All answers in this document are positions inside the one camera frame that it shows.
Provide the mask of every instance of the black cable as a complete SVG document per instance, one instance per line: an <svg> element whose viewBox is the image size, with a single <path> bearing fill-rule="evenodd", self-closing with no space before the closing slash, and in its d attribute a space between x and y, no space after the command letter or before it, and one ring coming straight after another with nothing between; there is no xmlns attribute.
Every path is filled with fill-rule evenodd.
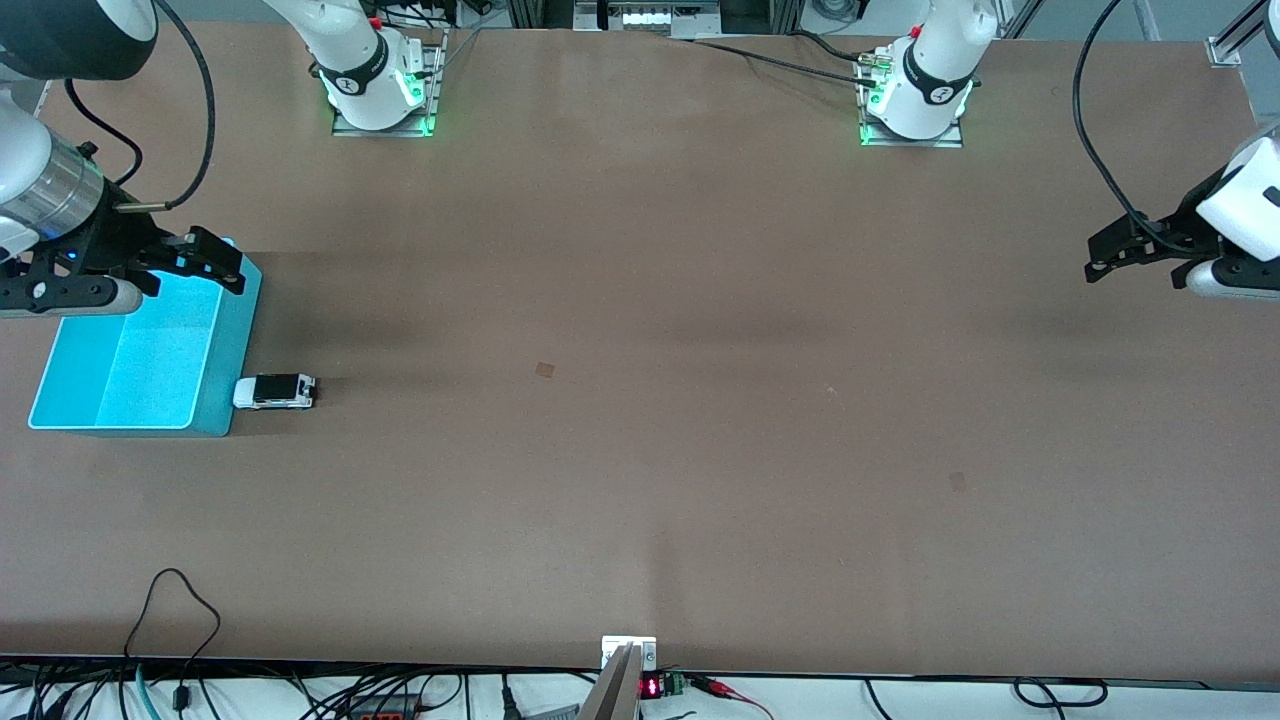
<svg viewBox="0 0 1280 720"><path fill-rule="evenodd" d="M506 673L502 674L502 720L525 720L516 703L516 696L511 692L511 685L507 684Z"/></svg>
<svg viewBox="0 0 1280 720"><path fill-rule="evenodd" d="M187 24L182 22L178 13L174 13L173 8L169 6L168 0L152 1L165 15L169 15L174 27L182 33L182 38L187 41L187 47L191 49L191 55L196 59L196 65L200 68L200 81L205 85L205 154L200 158L200 168L196 170L196 177L187 186L187 190L182 191L182 195L164 204L166 210L173 210L178 205L191 200L191 196L200 188L200 183L205 182L205 174L209 173L209 165L214 159L214 132L218 128L218 110L214 101L214 78L209 74L209 63L205 61L205 54L200 51L200 44L196 42L195 36L187 29Z"/></svg>
<svg viewBox="0 0 1280 720"><path fill-rule="evenodd" d="M884 720L893 720L893 717L884 710L884 706L881 705L879 697L876 696L876 685L873 685L870 680L863 682L867 683L867 693L872 696L872 705L876 706L876 711L879 712L881 717Z"/></svg>
<svg viewBox="0 0 1280 720"><path fill-rule="evenodd" d="M115 675L115 697L120 701L120 720L129 720L129 708L124 705L124 667L125 662L122 661L120 670Z"/></svg>
<svg viewBox="0 0 1280 720"><path fill-rule="evenodd" d="M460 673L458 674L458 687L453 689L453 694L451 694L448 697L448 700L445 700L444 702L439 702L436 705L424 703L422 702L422 693L426 692L426 685L431 682L433 678L435 678L435 675L428 675L426 680L422 682L422 687L417 689L417 710L421 711L421 712L430 712L433 710L439 710L439 708L444 707L445 705L449 705L451 702L453 702L454 700L457 700L458 694L462 693L462 674Z"/></svg>
<svg viewBox="0 0 1280 720"><path fill-rule="evenodd" d="M96 685L93 685L93 691L88 693L88 697L84 700L84 705L81 706L81 708L76 712L76 715L72 715L72 720L81 720L83 717L88 717L88 711L90 708L93 707L93 700L97 697L97 693L102 692L102 688L106 687L106 683L110 682L110 679L111 679L110 674L102 675L102 679L99 680Z"/></svg>
<svg viewBox="0 0 1280 720"><path fill-rule="evenodd" d="M1093 23L1093 28L1089 29L1089 35L1084 37L1084 45L1080 46L1080 59L1075 63L1075 74L1071 77L1071 118L1075 120L1075 135L1080 137L1080 145L1084 146L1084 152L1098 169L1098 173L1102 176L1102 181L1107 183L1111 193L1120 201L1125 214L1129 215L1129 220L1137 228L1142 229L1143 233L1151 237L1152 241L1158 242L1160 245L1164 245L1176 252L1185 252L1185 247L1179 247L1165 240L1161 236L1160 229L1152 225L1151 222L1148 222L1147 218L1133 206L1133 202L1129 201L1129 196L1120 190L1120 184L1116 182L1115 177L1111 176L1111 170L1107 169L1106 163L1103 163L1102 158L1098 156L1098 151L1094 150L1093 142L1089 140L1088 131L1084 129L1084 118L1080 114L1080 78L1084 77L1084 61L1089 58L1089 50L1093 47L1093 41L1097 38L1098 31L1102 29L1103 23L1107 22L1107 18L1111 17L1111 13L1119 4L1120 0L1111 0L1107 3L1106 9L1102 10L1102 14L1098 15L1098 20Z"/></svg>
<svg viewBox="0 0 1280 720"><path fill-rule="evenodd" d="M298 676L298 671L294 667L289 666L289 673L293 674L293 683L289 684L297 688L298 692L302 693L302 697L307 698L307 705L311 706L311 710L315 710L316 698L311 697L311 691L307 689L306 683L303 683L302 678Z"/></svg>
<svg viewBox="0 0 1280 720"><path fill-rule="evenodd" d="M41 667L36 670L36 676L31 679L31 702L27 705L27 720L35 720L37 717L37 707L41 712L44 712L45 689L40 685L40 678L44 674L45 669Z"/></svg>
<svg viewBox="0 0 1280 720"><path fill-rule="evenodd" d="M1039 688L1039 691L1042 693L1044 693L1044 697L1047 700L1038 701L1038 700L1032 700L1032 698L1027 697L1023 693L1023 683L1029 683L1029 684L1036 685L1037 688ZM1110 691L1107 689L1107 684L1103 683L1102 680L1098 680L1097 685L1093 685L1093 687L1097 687L1097 688L1100 688L1102 691L1098 694L1098 697L1096 697L1096 698L1082 700L1082 701L1062 701L1062 700L1057 700L1057 696L1053 694L1053 691L1048 689L1048 685L1044 684L1043 680L1039 680L1037 678L1014 678L1014 694L1018 696L1018 700L1023 701L1024 703L1027 703L1027 705L1029 705L1032 707L1038 707L1039 710L1053 710L1053 711L1057 712L1057 719L1059 720L1066 720L1066 710L1065 708L1068 708L1068 707L1073 707L1073 708L1097 707L1097 706L1102 705L1103 702L1106 702L1107 701L1107 696L1110 694Z"/></svg>
<svg viewBox="0 0 1280 720"><path fill-rule="evenodd" d="M818 68L809 68L805 65L797 65L795 63L788 63L786 60L778 60L777 58L768 58L765 55L759 55L751 53L750 50L739 50L737 47L730 47L728 45L717 45L714 42L701 42L694 40L686 40L685 42L691 42L699 47L714 47L716 50L723 50L726 53L732 53L735 55L741 55L744 58L750 58L751 60L759 60L762 63L769 63L771 65L777 65L780 68L786 68L788 70L795 70L797 73L809 73L812 76L838 79L841 82L851 82L854 85L860 85L863 87L876 87L876 81L870 78L859 78L854 76L842 76L840 73L829 73L827 70L819 70Z"/></svg>
<svg viewBox="0 0 1280 720"><path fill-rule="evenodd" d="M822 47L823 53L840 58L841 60L847 60L850 63L856 63L859 55L865 55L865 53L845 53L842 50L836 50L835 47L831 46L829 42L823 40L820 35L809 32L806 29L794 29L787 35L794 35L796 37L804 37L805 40L812 40L818 45L818 47Z"/></svg>
<svg viewBox="0 0 1280 720"><path fill-rule="evenodd" d="M76 82L72 78L67 78L63 81L63 88L67 91L67 97L70 99L72 105L76 108L76 110L79 111L81 115L84 115L86 120L93 123L95 126L101 128L102 132L114 137L115 140L119 140L129 150L133 151L133 164L129 165L128 170L124 170L124 174L115 181L115 184L124 184L129 182L129 178L136 176L138 170L142 169L142 147L137 142L133 142L133 140L129 136L115 129L114 127L111 127L110 123L108 123L102 118L99 118L97 115L93 114L92 110L86 108L84 102L79 97L79 94L76 92Z"/></svg>
<svg viewBox="0 0 1280 720"><path fill-rule="evenodd" d="M223 720L221 715L218 714L218 708L214 707L214 698L209 697L209 688L205 687L205 676L196 673L196 682L200 683L200 694L205 696L205 705L209 706L210 715L214 716L214 720Z"/></svg>
<svg viewBox="0 0 1280 720"><path fill-rule="evenodd" d="M429 17L424 15L421 10L419 10L417 8L415 8L412 5L406 5L406 6L410 10L413 10L415 14L407 15L404 13L397 13L396 10L388 10L387 8L379 8L379 10L381 10L381 13L385 14L388 18L399 18L402 20L422 20L422 22L426 23L426 27L429 27L431 29L435 29L435 24L434 23L440 22L440 18L429 18Z"/></svg>
<svg viewBox="0 0 1280 720"><path fill-rule="evenodd" d="M157 0L157 3L164 3L164 0ZM212 605L210 605L207 600L205 600L204 597L201 597L201 594L198 592L196 592L196 588L193 588L191 585L191 580L187 579L187 575L182 570L179 570L177 568L165 568L164 570L160 570L159 573L155 574L155 577L151 578L151 584L147 585L147 597L146 597L146 600L142 601L142 612L138 612L138 619L133 623L133 628L129 630L129 637L127 637L124 639L124 650L120 652L120 655L123 655L125 660L129 659L129 644L133 643L133 638L138 634L138 628L142 626L142 620L147 616L147 609L151 607L151 596L155 593L156 583L160 582L160 578L163 578L163 577L165 577L166 574L170 574L170 573L174 574L174 575L178 575L178 579L182 580L183 585L186 585L187 593L192 597L192 600L195 600L196 602L198 602L200 605L202 605L205 607L205 610L207 610L209 614L214 616L214 629L212 629L212 632L210 632L209 637L205 638L205 642L200 643L200 646L196 647L196 651L192 652L189 657L187 657L187 661L182 664L182 670L178 673L178 687L182 688L182 687L184 687L183 683L187 679L187 669L196 660L196 656L198 656L201 652L204 652L204 650L206 647L209 647L209 643L214 642L214 638L218 637L218 632L223 629L223 616L221 616L221 614L218 612L218 609L214 607ZM124 680L123 680L123 673L124 671L123 671L123 669L122 669L120 673L122 673L122 676L120 676L120 711L123 714L123 711L124 711L124 685L123 685L123 683L124 683ZM178 720L182 720L182 714L183 714L184 710L186 708L182 707L182 706L178 707ZM128 715L124 715L124 720L128 720Z"/></svg>

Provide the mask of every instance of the wire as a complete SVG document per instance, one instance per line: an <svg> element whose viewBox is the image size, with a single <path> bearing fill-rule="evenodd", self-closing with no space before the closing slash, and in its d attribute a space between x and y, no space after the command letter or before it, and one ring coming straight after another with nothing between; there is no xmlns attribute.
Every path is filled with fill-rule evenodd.
<svg viewBox="0 0 1280 720"><path fill-rule="evenodd" d="M97 684L93 685L93 689L88 693L88 697L84 698L84 705L82 705L81 708L76 711L76 715L72 715L72 720L81 720L82 717L88 717L88 712L93 707L93 698L97 697L97 693L102 692L102 688L106 687L106 683L110 682L110 679L111 679L110 673L102 675L102 679L100 679Z"/></svg>
<svg viewBox="0 0 1280 720"><path fill-rule="evenodd" d="M723 50L726 53L732 53L735 55L741 55L741 56L749 58L751 60L759 60L762 63L768 63L771 65L777 65L780 68L786 68L788 70L795 70L797 73L809 73L812 76L818 76L818 77L824 77L824 78L831 78L831 79L838 79L841 82L851 82L854 85L860 85L863 87L876 87L876 82L872 81L870 78L859 78L859 77L854 77L854 76L842 76L840 73L829 73L827 70L819 70L817 68L808 68L805 65L797 65L795 63L787 63L786 60L778 60L777 58L768 58L765 55L758 55L758 54L751 53L749 50L739 50L737 47L730 47L728 45L717 45L716 42L699 42L699 41L695 41L695 40L685 40L682 42L690 42L690 44L696 45L699 47L714 47L716 50Z"/></svg>
<svg viewBox="0 0 1280 720"><path fill-rule="evenodd" d="M223 716L218 714L218 708L214 707L214 698L209 697L209 688L205 687L205 676L197 673L196 680L200 683L200 694L205 696L205 705L209 706L210 715L214 716L214 720L223 720Z"/></svg>
<svg viewBox="0 0 1280 720"><path fill-rule="evenodd" d="M685 678L689 680L689 684L692 688L703 691L704 693L712 697L718 697L721 700L732 700L733 702L742 702L750 705L751 707L755 707L760 712L768 715L769 720L774 720L773 712L771 712L768 707L764 707L759 702L755 702L754 700L746 697L745 694L735 691L722 680L714 680L712 678L708 678L707 675L698 675L692 673L686 673Z"/></svg>
<svg viewBox="0 0 1280 720"><path fill-rule="evenodd" d="M805 40L812 40L818 45L818 47L822 47L822 50L828 55L833 55L836 58L840 58L841 60L847 60L850 63L856 63L859 55L867 55L867 53L844 53L841 50L836 50L835 47L831 46L829 42L823 40L820 35L809 32L806 29L794 29L787 35L792 35L795 37L804 37Z"/></svg>
<svg viewBox="0 0 1280 720"><path fill-rule="evenodd" d="M307 705L310 705L311 708L315 710L315 707L316 707L316 698L311 697L311 691L307 689L306 683L303 683L302 678L298 676L298 671L291 665L289 666L289 673L293 674L293 682L289 683L289 684L293 685L294 688L297 688L298 692L302 693L302 697L307 698Z"/></svg>
<svg viewBox="0 0 1280 720"><path fill-rule="evenodd" d="M1084 118L1080 114L1080 78L1084 77L1084 63L1089 59L1089 50L1093 47L1093 41L1098 36L1098 31L1102 29L1103 23L1111 17L1111 13L1116 9L1120 0L1111 0L1107 6L1098 15L1097 22L1093 23L1093 28L1089 29L1089 35L1084 37L1084 45L1080 46L1080 59L1075 63L1075 74L1071 77L1071 118L1075 120L1075 133L1080 136L1080 145L1084 146L1084 152L1093 161L1093 165L1098 169L1102 176L1102 182L1107 183L1111 193L1116 196L1120 205L1124 208L1129 220L1143 233L1151 237L1152 241L1164 245L1165 247L1174 250L1176 252L1185 252L1185 247L1179 247L1178 245L1167 241L1161 234L1160 229L1151 224L1147 218L1133 206L1129 201L1129 196L1120 190L1120 184L1116 182L1115 177L1111 176L1111 170L1107 169L1106 163L1098 156L1098 151L1094 150L1093 142L1089 140L1088 131L1084 129Z"/></svg>
<svg viewBox="0 0 1280 720"><path fill-rule="evenodd" d="M156 706L151 702L151 693L147 692L147 682L142 676L142 664L133 670L133 684L138 688L138 697L142 698L142 708L147 711L147 716L151 720L160 720L160 714L156 712Z"/></svg>
<svg viewBox="0 0 1280 720"><path fill-rule="evenodd" d="M1029 683L1029 684L1036 685L1037 688L1039 688L1039 691L1042 693L1044 693L1044 697L1047 698L1047 701L1038 701L1038 700L1032 700L1032 698L1027 697L1023 693L1023 684L1024 683ZM1107 688L1107 684L1105 682L1102 682L1102 680L1098 680L1097 685L1094 685L1094 687L1097 687L1097 688L1100 688L1102 691L1098 694L1098 697L1096 697L1096 698L1082 700L1082 701L1062 701L1062 700L1057 700L1057 696L1053 694L1053 691L1048 689L1048 685L1044 684L1043 680L1039 680L1037 678L1014 678L1014 694L1018 696L1018 700L1023 701L1024 703L1027 703L1027 705L1029 705L1032 707L1038 707L1041 710L1053 710L1053 711L1057 712L1057 719L1059 720L1066 720L1066 710L1065 708L1068 708L1068 707L1074 707L1074 708L1097 707L1097 706L1102 705L1103 702L1106 702L1107 701L1107 696L1110 694L1110 689Z"/></svg>
<svg viewBox="0 0 1280 720"><path fill-rule="evenodd" d="M93 123L95 126L101 128L106 135L110 135L115 140L119 140L129 150L133 151L133 164L129 165L128 170L124 170L124 174L115 181L115 184L124 184L129 182L129 178L136 176L137 172L142 169L142 147L138 146L137 142L133 142L133 138L115 129L114 127L111 127L110 123L108 123L102 118L99 118L97 115L93 114L92 110L86 108L84 102L79 99L79 94L76 92L76 82L72 78L67 78L63 81L63 88L67 91L67 97L70 99L72 105L79 111L81 115L84 115L86 120Z"/></svg>
<svg viewBox="0 0 1280 720"><path fill-rule="evenodd" d="M191 196L196 193L200 184L205 182L205 174L209 173L209 165L214 159L214 135L218 128L218 109L214 100L214 78L209 74L209 63L205 61L205 54L200 51L200 44L196 42L196 37L191 35L189 29L187 29L187 24L182 22L178 13L173 12L168 0L154 0L154 3L161 12L164 12L165 15L169 15L174 27L178 28L179 33L182 33L182 38L187 41L187 47L191 49L191 55L196 59L196 65L200 68L200 81L205 86L205 154L200 158L200 168L196 169L196 177L192 178L187 190L182 191L182 195L178 197L164 202L165 210L173 210L174 208L191 200Z"/></svg>
<svg viewBox="0 0 1280 720"><path fill-rule="evenodd" d="M870 680L863 682L867 683L867 693L872 696L872 705L876 706L876 712L879 712L881 717L884 720L893 720L888 711L884 710L884 706L879 703L879 697L876 696L876 685L873 685Z"/></svg>
<svg viewBox="0 0 1280 720"><path fill-rule="evenodd" d="M387 8L383 6L379 6L378 9L381 10L383 14L385 14L388 18L401 18L402 20L422 20L424 23L426 23L426 27L433 29L436 27L435 23L444 22L445 24L448 24L443 18L429 18L424 15L422 10L419 10L416 5L404 5L404 6L412 10L413 14L407 15L404 13L398 13L396 10L388 10Z"/></svg>
<svg viewBox="0 0 1280 720"><path fill-rule="evenodd" d="M751 700L751 698L749 698L749 697L744 697L742 694L737 694L736 697L731 697L731 698L728 698L728 700L732 700L732 701L737 701L737 702L745 702L746 705L750 705L751 707L755 707L755 708L756 708L756 710L759 710L760 712L763 712L763 714L768 715L768 716L769 716L769 720L776 720L776 719L773 717L773 714L772 714L772 712L769 712L769 708L768 708L768 707L764 707L763 705L760 705L760 703L755 702L754 700Z"/></svg>
<svg viewBox="0 0 1280 720"><path fill-rule="evenodd" d="M435 678L435 675L428 675L426 676L426 682L424 682L422 687L417 689L417 708L416 710L420 711L420 712L430 712L433 710L439 710L439 708L444 707L445 705L449 705L451 702L453 702L454 700L457 700L458 694L462 692L462 674L458 673L458 687L453 689L453 694L451 694L448 700L445 700L444 702L435 703L435 705L424 703L422 702L422 693L426 692L426 685L431 682L433 678Z"/></svg>
<svg viewBox="0 0 1280 720"><path fill-rule="evenodd" d="M164 0L157 0L157 1L159 3L164 3ZM196 588L193 588L191 585L191 580L187 579L187 575L182 570L179 570L177 568L165 568L164 570L160 570L159 573L155 574L155 577L151 578L151 584L147 585L147 597L146 597L146 600L142 601L142 611L138 612L138 619L133 623L133 628L129 630L129 637L127 637L124 639L124 650L120 652L120 655L123 655L124 659L128 660L128 657L129 657L129 646L133 643L133 638L138 634L138 628L142 626L142 620L147 616L147 609L151 607L151 596L152 596L152 593L155 593L156 583L160 582L160 578L163 578L164 575L170 574L170 573L174 574L174 575L178 575L178 579L182 580L182 584L187 587L187 593L191 594L192 600L195 600L200 605L205 606L205 610L207 610L209 614L214 616L214 629L209 633L209 637L206 637L205 642L200 643L200 646L196 647L196 651L192 652L191 656L187 657L187 661L182 664L182 670L178 673L178 687L180 688L180 687L183 687L183 683L187 679L187 669L196 660L196 656L198 656L201 652L204 652L204 650L206 647L209 647L209 643L214 642L214 638L218 637L218 632L223 629L223 616L221 616L221 614L218 612L218 609L214 607L212 605L210 605L207 600L205 600L204 597L201 597L201 594L198 592L196 592ZM124 682L123 682L123 673L124 673L124 670L122 667L122 670L120 670L120 674L122 674L122 682L120 682L120 714L124 717L124 720L128 720L128 715L124 711ZM141 665L138 665L137 676L140 679L142 676L142 666ZM140 685L140 692L142 692L142 697L143 697L143 701L145 701L143 705L147 705L150 702L150 698L147 698L147 696L146 696L145 687ZM183 710L184 708L179 708L178 710L178 719L179 720L182 720ZM150 708L150 707L147 708L147 712L151 714L151 715L154 715L152 711L154 711L154 708ZM157 717L152 717L151 720L159 720L159 719Z"/></svg>
<svg viewBox="0 0 1280 720"><path fill-rule="evenodd" d="M443 74L444 73L444 68L448 68L451 64L453 64L453 60L456 60L458 58L458 55L462 55L462 51L466 50L468 45L471 45L472 42L475 42L477 37L480 37L480 31L484 29L484 26L492 23L493 20L498 19L499 17L502 17L502 15L495 14L495 15L490 17L486 20L480 20L476 24L471 26L471 28L475 29L475 32L472 32L471 35L468 35L467 38L462 41L462 45L458 45L458 49L454 50L452 55L449 55L448 58L444 59L444 64L440 65L440 70L439 72Z"/></svg>

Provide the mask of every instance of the metal frame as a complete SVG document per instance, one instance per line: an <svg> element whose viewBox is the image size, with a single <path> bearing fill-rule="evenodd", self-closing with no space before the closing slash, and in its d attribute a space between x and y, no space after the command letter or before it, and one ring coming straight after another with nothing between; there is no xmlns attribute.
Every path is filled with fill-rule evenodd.
<svg viewBox="0 0 1280 720"><path fill-rule="evenodd" d="M618 644L595 679L577 720L636 720L640 714L640 676L645 648L637 642Z"/></svg>
<svg viewBox="0 0 1280 720"><path fill-rule="evenodd" d="M997 0L996 13L1000 15L1000 37L1005 40L1018 40L1027 32L1027 26L1036 19L1044 0L1027 0L1020 10L1012 13L1015 0Z"/></svg>
<svg viewBox="0 0 1280 720"><path fill-rule="evenodd" d="M1268 0L1254 0L1222 32L1211 35L1204 41L1208 50L1208 61L1215 68L1234 68L1240 64L1240 47L1253 40L1267 19Z"/></svg>

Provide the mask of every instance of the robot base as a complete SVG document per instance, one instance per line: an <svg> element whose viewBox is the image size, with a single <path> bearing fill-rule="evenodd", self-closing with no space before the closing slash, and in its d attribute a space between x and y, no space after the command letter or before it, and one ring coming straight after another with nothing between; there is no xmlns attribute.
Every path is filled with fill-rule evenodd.
<svg viewBox="0 0 1280 720"><path fill-rule="evenodd" d="M415 46L413 50L420 49L421 53L410 54L410 67L403 76L403 88L406 95L426 100L408 115L404 115L403 120L376 131L357 128L334 110L334 137L431 137L435 135L435 114L440 108L440 85L444 81L444 49L448 44L448 35L442 45L422 45L417 38L411 38L410 42ZM421 73L425 78L417 79L412 73Z"/></svg>
<svg viewBox="0 0 1280 720"><path fill-rule="evenodd" d="M890 47L876 49L876 55L878 58L887 59L888 54ZM884 68L868 68L860 63L854 63L855 77L884 82L886 74L887 72ZM858 136L861 145L877 147L964 147L964 136L960 131L960 118L956 118L946 132L929 140L910 140L888 129L882 119L867 110L868 105L879 100L876 97L877 92L879 92L877 88L858 86Z"/></svg>

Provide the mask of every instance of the green led light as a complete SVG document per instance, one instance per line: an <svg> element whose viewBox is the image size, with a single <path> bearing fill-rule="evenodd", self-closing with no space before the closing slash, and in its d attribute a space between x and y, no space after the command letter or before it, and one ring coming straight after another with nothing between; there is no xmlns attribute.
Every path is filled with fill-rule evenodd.
<svg viewBox="0 0 1280 720"><path fill-rule="evenodd" d="M421 101L422 91L416 88L410 88L408 78L404 77L404 73L396 70L392 74L392 77L396 78L396 85L398 85L401 87L401 92L404 94L406 102L408 102L410 105L417 105Z"/></svg>

